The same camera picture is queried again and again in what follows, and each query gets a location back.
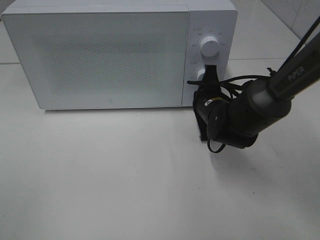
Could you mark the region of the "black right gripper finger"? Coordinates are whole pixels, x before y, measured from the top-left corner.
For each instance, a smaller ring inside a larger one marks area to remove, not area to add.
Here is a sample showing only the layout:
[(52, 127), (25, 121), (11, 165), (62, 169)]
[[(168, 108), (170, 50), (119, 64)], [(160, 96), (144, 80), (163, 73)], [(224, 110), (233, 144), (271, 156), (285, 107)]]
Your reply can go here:
[(204, 66), (204, 74), (202, 77), (202, 83), (204, 85), (218, 85), (219, 78), (217, 73), (217, 66), (214, 64), (206, 64)]
[(207, 134), (207, 128), (208, 123), (202, 119), (202, 117), (198, 114), (195, 115), (196, 122), (199, 129), (199, 137), (202, 142), (208, 141), (208, 134)]

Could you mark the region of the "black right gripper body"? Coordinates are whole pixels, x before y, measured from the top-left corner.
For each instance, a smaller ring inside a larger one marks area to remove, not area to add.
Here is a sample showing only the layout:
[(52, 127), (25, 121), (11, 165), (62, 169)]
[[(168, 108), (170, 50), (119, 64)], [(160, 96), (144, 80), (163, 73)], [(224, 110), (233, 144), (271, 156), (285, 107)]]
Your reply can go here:
[(225, 125), (232, 99), (222, 92), (222, 82), (192, 82), (197, 86), (192, 108), (198, 125)]

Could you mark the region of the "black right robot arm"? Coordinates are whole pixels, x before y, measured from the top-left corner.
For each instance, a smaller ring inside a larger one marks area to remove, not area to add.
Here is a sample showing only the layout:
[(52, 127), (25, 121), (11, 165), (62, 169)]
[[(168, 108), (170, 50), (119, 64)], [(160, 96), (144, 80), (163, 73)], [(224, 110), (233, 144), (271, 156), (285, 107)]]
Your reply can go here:
[(189, 85), (197, 86), (192, 108), (200, 139), (245, 149), (260, 132), (286, 117), (292, 99), (320, 79), (320, 35), (316, 20), (278, 70), (219, 80), (216, 65)]

